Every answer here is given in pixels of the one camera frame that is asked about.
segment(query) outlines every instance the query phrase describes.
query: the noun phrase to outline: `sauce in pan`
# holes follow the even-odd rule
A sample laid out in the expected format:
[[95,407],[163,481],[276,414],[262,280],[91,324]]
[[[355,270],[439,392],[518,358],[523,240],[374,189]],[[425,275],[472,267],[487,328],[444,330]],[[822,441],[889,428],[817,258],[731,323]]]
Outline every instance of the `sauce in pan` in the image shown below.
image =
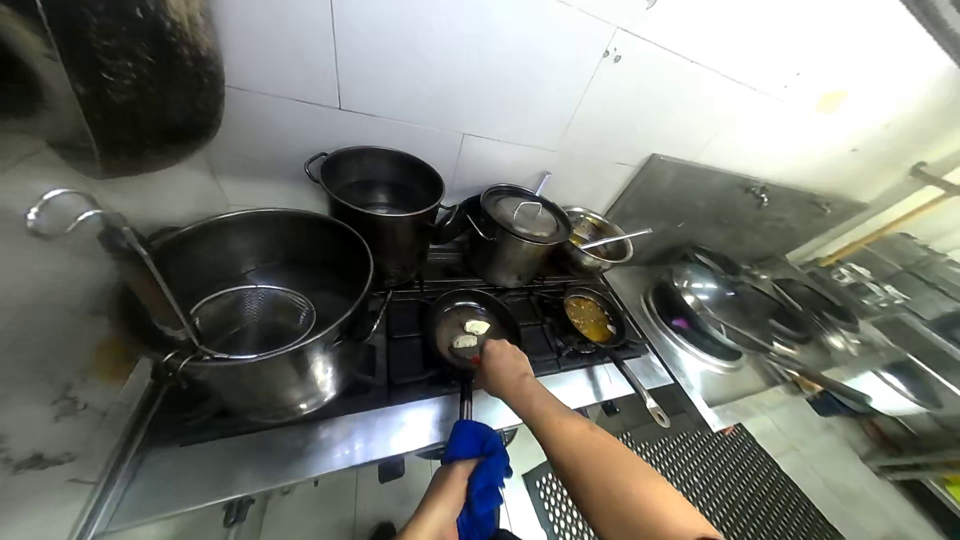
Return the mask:
[[590,341],[606,343],[613,338],[610,315],[590,298],[567,298],[564,301],[564,310],[574,328]]

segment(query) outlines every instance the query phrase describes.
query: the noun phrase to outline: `blue towel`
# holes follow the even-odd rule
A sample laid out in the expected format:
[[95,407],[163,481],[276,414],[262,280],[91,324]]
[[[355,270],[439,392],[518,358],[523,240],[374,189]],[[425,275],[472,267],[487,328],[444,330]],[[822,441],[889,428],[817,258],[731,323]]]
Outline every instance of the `blue towel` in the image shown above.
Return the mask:
[[496,509],[503,504],[503,479],[514,475],[500,434],[486,424],[458,420],[441,463],[480,457],[467,481],[467,501],[457,517],[461,540],[488,540],[496,530]]

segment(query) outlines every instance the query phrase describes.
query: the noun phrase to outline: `perforated metal sheet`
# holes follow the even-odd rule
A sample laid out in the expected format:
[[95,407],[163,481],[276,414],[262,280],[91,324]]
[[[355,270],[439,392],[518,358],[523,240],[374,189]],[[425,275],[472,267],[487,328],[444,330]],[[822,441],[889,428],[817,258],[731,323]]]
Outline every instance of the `perforated metal sheet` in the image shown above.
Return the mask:
[[[669,480],[728,540],[843,539],[742,426],[640,443],[629,433],[617,438]],[[549,463],[523,480],[547,538],[596,538]]]

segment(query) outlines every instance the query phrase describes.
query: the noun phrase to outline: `person's left hand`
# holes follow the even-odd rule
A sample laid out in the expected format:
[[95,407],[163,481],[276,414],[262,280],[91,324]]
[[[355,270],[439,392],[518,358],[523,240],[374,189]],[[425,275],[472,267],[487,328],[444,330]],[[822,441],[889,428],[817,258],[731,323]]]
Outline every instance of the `person's left hand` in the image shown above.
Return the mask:
[[464,459],[437,469],[397,540],[456,540],[457,516],[467,500],[467,480],[479,461]]

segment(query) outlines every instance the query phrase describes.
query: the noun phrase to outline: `hand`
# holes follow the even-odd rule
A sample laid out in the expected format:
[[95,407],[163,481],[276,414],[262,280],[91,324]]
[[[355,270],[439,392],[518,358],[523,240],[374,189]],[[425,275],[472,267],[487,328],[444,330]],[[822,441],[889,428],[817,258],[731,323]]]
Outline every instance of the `hand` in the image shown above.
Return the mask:
[[417,510],[396,540],[457,540],[457,516],[467,500],[467,480],[479,461],[464,459],[437,469]]
[[524,384],[536,380],[534,370],[516,345],[506,339],[489,339],[480,353],[477,382],[495,398],[509,402]]

